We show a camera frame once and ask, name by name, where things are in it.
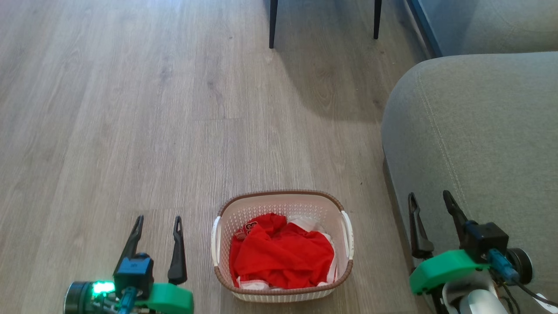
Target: cable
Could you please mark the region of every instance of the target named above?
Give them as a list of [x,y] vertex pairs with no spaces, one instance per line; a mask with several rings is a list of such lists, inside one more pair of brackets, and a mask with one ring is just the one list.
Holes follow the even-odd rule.
[[103,313],[103,310],[104,310],[104,308],[103,308],[103,307],[104,307],[104,299],[105,299],[106,296],[107,296],[106,293],[101,294],[101,298],[100,298],[100,300],[99,300],[100,306],[99,306],[99,307],[97,308],[97,310],[95,311],[95,314],[102,314],[102,313]]
[[508,304],[509,312],[510,312],[511,314],[515,314],[515,313],[514,313],[514,310],[513,310],[513,304],[512,304],[512,302],[509,300],[509,298],[508,298],[508,297],[505,297],[505,296],[501,296],[500,299],[504,300],[504,301]]
[[527,287],[525,287],[525,286],[524,286],[522,283],[520,283],[519,281],[514,280],[513,283],[516,284],[518,287],[520,287],[523,291],[527,292],[527,294],[529,294],[531,297],[533,297],[533,298],[535,298],[535,299],[541,301],[542,303],[546,303],[546,304],[548,304],[548,305],[552,305],[552,306],[558,307],[558,303],[553,302],[553,301],[550,301],[550,300],[547,300],[547,299],[545,299],[545,298],[542,298],[542,297],[536,295],[534,292],[532,292],[531,290],[529,290]]
[[504,290],[506,291],[506,293],[509,296],[509,299],[501,296],[501,299],[506,300],[506,302],[508,303],[508,309],[511,312],[511,314],[514,314],[514,310],[513,310],[513,306],[512,304],[509,302],[509,300],[511,299],[513,304],[516,306],[517,309],[517,314],[521,314],[521,309],[519,308],[519,303],[517,303],[517,300],[513,297],[512,292],[508,289],[508,286],[506,285],[506,283],[502,280],[502,278],[500,278],[498,276],[498,274],[494,271],[494,269],[490,268],[488,270],[488,272],[490,273],[490,275],[492,276],[492,279],[494,280],[494,282],[496,282],[497,287],[503,287]]
[[502,284],[502,288],[504,288],[504,290],[506,290],[506,293],[508,294],[509,298],[512,300],[513,304],[516,306],[517,314],[521,314],[521,310],[519,309],[519,303],[517,303],[517,300],[513,297],[512,292],[509,290],[508,286],[504,283],[504,284]]

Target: laundry basket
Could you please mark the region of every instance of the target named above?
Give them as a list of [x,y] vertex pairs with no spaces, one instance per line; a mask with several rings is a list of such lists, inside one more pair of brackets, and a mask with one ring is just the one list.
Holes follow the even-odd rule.
[[[316,219],[333,241],[337,258],[336,281],[319,287],[271,291],[235,287],[229,269],[233,234],[249,220],[267,213],[283,215],[288,220],[297,217]],[[235,197],[223,206],[211,231],[211,257],[217,279],[235,297],[250,302],[297,302],[325,297],[349,277],[353,253],[354,237],[349,216],[337,199],[316,191],[273,191]]]

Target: wooden floor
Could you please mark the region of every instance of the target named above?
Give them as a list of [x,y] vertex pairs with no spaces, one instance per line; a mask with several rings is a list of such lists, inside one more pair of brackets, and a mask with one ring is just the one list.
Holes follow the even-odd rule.
[[[422,61],[403,0],[0,1],[0,305],[60,313],[110,279],[137,215],[166,280],[184,220],[196,313],[418,313],[383,172],[382,113]],[[352,276],[290,305],[237,301],[210,228],[240,193],[327,191],[354,224]]]

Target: chair leg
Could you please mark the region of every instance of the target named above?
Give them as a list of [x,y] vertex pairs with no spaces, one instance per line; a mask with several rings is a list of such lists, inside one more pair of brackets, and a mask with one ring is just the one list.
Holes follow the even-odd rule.
[[275,23],[277,22],[277,0],[271,0],[270,9],[270,49],[273,49],[275,42]]
[[374,39],[378,39],[380,13],[382,13],[382,0],[374,0]]

